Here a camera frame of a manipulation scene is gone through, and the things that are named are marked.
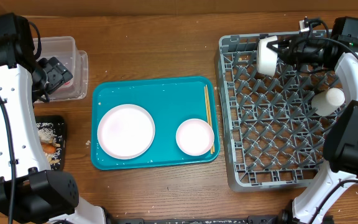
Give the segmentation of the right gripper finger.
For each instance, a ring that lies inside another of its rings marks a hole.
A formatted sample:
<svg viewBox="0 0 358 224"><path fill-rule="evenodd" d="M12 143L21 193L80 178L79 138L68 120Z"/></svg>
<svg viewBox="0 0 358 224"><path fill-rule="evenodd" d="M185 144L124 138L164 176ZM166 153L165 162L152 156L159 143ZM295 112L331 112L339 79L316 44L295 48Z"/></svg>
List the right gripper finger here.
<svg viewBox="0 0 358 224"><path fill-rule="evenodd" d="M289 40L273 40L266 44L266 47L271 50L283 50L288 49L290 46Z"/></svg>
<svg viewBox="0 0 358 224"><path fill-rule="evenodd" d="M277 57L285 64L291 64L291 53L288 50L273 50Z"/></svg>

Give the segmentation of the orange carrot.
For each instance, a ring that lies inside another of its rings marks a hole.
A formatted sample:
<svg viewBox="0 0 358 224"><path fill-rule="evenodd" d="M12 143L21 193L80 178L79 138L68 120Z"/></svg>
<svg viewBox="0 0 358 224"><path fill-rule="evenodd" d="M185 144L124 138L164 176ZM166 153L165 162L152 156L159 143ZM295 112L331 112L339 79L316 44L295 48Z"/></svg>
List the orange carrot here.
<svg viewBox="0 0 358 224"><path fill-rule="evenodd" d="M44 153L47 153L47 154L54 154L57 150L57 147L55 146L54 143L41 142L41 146L42 146Z"/></svg>

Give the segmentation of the white saucer plate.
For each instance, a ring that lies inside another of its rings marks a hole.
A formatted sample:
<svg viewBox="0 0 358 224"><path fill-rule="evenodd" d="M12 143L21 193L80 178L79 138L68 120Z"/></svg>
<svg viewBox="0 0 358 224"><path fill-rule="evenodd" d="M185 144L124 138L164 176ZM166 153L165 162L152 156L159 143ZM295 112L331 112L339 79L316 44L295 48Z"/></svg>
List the white saucer plate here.
<svg viewBox="0 0 358 224"><path fill-rule="evenodd" d="M278 55L267 47L269 42L278 40L277 36L260 39L257 47L257 72L270 77L275 75Z"/></svg>

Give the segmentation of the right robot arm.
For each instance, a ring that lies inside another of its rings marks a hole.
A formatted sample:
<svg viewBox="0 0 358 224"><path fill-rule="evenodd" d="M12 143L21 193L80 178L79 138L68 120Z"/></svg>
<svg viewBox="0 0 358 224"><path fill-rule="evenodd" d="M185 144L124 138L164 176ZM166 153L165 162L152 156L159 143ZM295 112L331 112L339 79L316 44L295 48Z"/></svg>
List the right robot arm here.
<svg viewBox="0 0 358 224"><path fill-rule="evenodd" d="M321 37L314 34L321 19L304 18L300 31L283 40L266 36L257 47L257 71L273 76L278 60L300 72L334 72L341 88L330 88L311 101L314 112L342 113L323 144L323 164L312 183L277 216L277 223L332 223L327 211L352 185L358 184L358 18L338 17Z"/></svg>

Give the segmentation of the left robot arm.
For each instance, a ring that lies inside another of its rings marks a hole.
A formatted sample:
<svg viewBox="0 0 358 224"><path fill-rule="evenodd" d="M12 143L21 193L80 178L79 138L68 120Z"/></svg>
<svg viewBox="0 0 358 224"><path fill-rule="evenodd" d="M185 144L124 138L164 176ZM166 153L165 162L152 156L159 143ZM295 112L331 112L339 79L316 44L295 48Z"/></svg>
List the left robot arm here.
<svg viewBox="0 0 358 224"><path fill-rule="evenodd" d="M74 177L52 170L38 135L34 103L72 78L56 58L41 57L34 23L0 16L0 212L19 223L111 223L80 197Z"/></svg>

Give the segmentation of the large white plate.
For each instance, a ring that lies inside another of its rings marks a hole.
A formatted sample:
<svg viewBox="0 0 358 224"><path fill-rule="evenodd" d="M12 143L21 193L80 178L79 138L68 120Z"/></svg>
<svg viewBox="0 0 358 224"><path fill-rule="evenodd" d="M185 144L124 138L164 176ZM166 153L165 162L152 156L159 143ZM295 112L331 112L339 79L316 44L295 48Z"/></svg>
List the large white plate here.
<svg viewBox="0 0 358 224"><path fill-rule="evenodd" d="M133 159L153 143L155 123L140 106L119 105L109 110L98 124L97 139L102 150L115 159Z"/></svg>

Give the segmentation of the rice and peanut scraps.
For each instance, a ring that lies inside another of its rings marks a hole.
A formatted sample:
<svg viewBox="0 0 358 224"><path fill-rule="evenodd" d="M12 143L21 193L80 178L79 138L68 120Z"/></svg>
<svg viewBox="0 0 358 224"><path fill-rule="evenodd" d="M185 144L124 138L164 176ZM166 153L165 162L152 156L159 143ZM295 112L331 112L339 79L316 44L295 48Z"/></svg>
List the rice and peanut scraps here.
<svg viewBox="0 0 358 224"><path fill-rule="evenodd" d="M41 142L54 143L57 147L54 154L45 153L52 170L62 170L64 166L66 127L63 121L37 122L38 135Z"/></svg>

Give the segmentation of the small white bowl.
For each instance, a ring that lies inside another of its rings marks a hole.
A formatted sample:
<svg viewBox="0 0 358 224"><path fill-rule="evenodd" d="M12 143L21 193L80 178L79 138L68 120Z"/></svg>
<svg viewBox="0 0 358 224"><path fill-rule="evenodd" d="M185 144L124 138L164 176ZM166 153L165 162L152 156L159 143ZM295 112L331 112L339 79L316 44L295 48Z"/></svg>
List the small white bowl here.
<svg viewBox="0 0 358 224"><path fill-rule="evenodd" d="M202 119L188 119L179 125L175 140L179 149L189 156L202 156L214 144L212 127Z"/></svg>

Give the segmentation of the small white cup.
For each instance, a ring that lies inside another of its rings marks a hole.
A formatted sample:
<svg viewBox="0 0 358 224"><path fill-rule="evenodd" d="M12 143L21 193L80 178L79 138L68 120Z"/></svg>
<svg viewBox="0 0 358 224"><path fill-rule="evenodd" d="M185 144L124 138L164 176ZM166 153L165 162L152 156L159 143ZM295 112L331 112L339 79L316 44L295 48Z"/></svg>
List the small white cup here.
<svg viewBox="0 0 358 224"><path fill-rule="evenodd" d="M328 116L335 112L345 102L344 92L338 88L330 88L313 97L311 107L320 116Z"/></svg>

